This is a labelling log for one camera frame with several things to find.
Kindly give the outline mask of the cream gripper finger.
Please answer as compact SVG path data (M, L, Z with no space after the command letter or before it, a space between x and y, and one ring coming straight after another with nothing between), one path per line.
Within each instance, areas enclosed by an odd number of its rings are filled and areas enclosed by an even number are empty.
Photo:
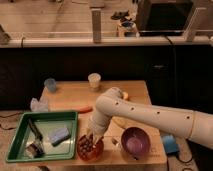
M90 131L90 130L87 130L86 137L89 138L90 135L91 135L91 131Z
M100 140L100 137L95 136L94 137L94 144L97 144L99 140Z

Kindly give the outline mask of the cream ribbed gripper body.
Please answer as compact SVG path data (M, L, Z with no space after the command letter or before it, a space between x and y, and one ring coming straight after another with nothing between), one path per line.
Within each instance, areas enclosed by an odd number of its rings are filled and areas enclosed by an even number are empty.
M108 129L108 117L104 115L91 115L88 120L87 130L91 135L103 136Z

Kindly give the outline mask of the cream perforated robot arm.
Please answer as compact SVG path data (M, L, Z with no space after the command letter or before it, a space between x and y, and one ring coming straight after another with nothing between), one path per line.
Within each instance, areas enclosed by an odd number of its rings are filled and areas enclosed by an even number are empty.
M88 121L90 133L103 136L111 119L117 116L156 127L213 149L213 114L133 103L122 97L122 90L112 87L97 98L95 110Z

